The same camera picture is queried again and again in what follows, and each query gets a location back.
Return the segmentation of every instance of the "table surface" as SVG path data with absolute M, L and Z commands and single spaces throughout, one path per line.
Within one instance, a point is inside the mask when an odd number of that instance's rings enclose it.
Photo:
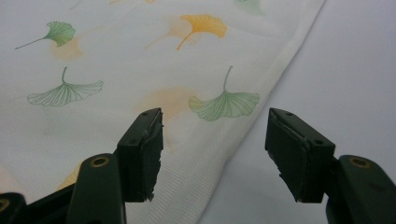
M 264 150 L 270 107 L 378 163 L 396 182 L 396 1 L 327 0 L 260 116 L 224 168 L 200 223 L 327 223 L 296 203 Z

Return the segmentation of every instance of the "green ginkgo leaf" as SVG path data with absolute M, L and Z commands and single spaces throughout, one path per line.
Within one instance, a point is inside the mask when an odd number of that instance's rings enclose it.
M 233 3 L 241 10 L 251 15 L 264 14 L 261 9 L 262 0 L 233 0 Z
M 43 106 L 63 106 L 74 101 L 83 100 L 93 94 L 102 90 L 103 81 L 97 81 L 91 84 L 77 85 L 70 84 L 64 81 L 64 74 L 67 67 L 62 74 L 62 85 L 46 91 L 44 93 L 33 93 L 27 97 L 27 100 L 32 105 Z
M 228 70 L 224 80 L 223 92 L 215 99 L 203 101 L 193 96 L 189 100 L 190 109 L 197 113 L 201 119 L 214 121 L 222 117 L 236 118 L 248 116 L 260 101 L 260 95 L 249 92 L 228 92 L 225 90 L 228 75 L 233 67 Z
M 42 39 L 50 39 L 56 42 L 57 47 L 60 47 L 64 45 L 65 43 L 69 42 L 71 39 L 74 37 L 74 33 L 76 32 L 75 29 L 73 29 L 72 25 L 66 22 L 60 22 L 60 21 L 52 21 L 47 23 L 47 26 L 49 27 L 49 32 L 46 36 L 43 38 L 37 39 L 33 42 L 30 42 L 28 44 L 22 45 L 20 47 L 17 47 L 15 49 L 20 49 L 22 47 L 25 47 L 27 45 L 33 44 L 39 40 Z

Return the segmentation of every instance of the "fabric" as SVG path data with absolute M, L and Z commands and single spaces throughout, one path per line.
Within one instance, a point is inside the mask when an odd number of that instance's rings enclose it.
M 162 167 L 133 223 L 196 223 L 323 0 L 0 3 L 0 191 L 28 203 L 163 109 Z

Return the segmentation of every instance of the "leaf stem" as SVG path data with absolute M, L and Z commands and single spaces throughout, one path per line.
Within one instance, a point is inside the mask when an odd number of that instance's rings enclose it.
M 223 90 L 225 91 L 225 84 L 228 79 L 228 75 L 230 75 L 231 69 L 233 69 L 233 66 L 231 65 L 230 68 L 228 69 L 227 75 L 225 76 L 224 84 L 223 84 Z
M 44 38 L 37 39 L 37 40 L 35 40 L 35 41 L 33 41 L 33 42 L 30 42 L 29 44 L 22 45 L 22 46 L 20 46 L 20 47 L 15 48 L 15 49 L 23 48 L 23 47 L 25 47 L 25 46 L 28 46 L 28 45 L 30 45 L 30 44 L 33 44 L 33 43 L 35 43 L 35 42 L 37 42 L 37 41 L 39 41 L 39 40 L 42 40 L 42 39 L 44 39 Z
M 186 40 L 190 37 L 190 35 L 194 34 L 194 32 L 189 33 L 188 35 L 186 35 L 186 37 L 184 37 L 184 39 L 181 41 L 181 43 L 177 46 L 177 50 L 180 50 L 181 46 L 184 44 L 184 42 L 186 42 Z
M 67 67 L 64 68 L 64 73 L 62 74 L 62 82 L 65 82 L 64 81 L 64 74 L 66 73 L 66 69 L 67 69 Z

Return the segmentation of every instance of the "printed cloth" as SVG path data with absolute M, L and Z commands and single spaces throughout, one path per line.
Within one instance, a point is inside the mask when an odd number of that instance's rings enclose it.
M 0 191 L 31 203 L 73 183 L 161 107 L 155 197 L 127 216 L 198 222 L 323 1 L 2 1 Z

